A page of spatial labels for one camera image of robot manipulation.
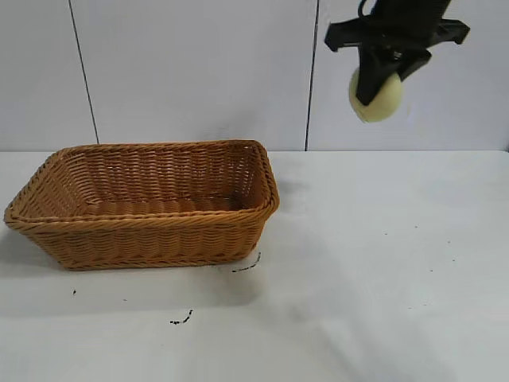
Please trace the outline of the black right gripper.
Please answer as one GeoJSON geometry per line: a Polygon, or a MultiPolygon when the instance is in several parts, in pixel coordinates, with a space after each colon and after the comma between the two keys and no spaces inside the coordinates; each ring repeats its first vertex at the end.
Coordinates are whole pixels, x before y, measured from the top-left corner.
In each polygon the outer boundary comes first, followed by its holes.
{"type": "Polygon", "coordinates": [[[404,81],[428,64],[432,57],[428,48],[464,42],[470,27],[443,17],[449,4],[449,0],[377,0],[366,13],[362,1],[356,18],[329,25],[324,42],[333,52],[359,47],[356,97],[362,105],[371,103],[394,73],[404,81]]]}

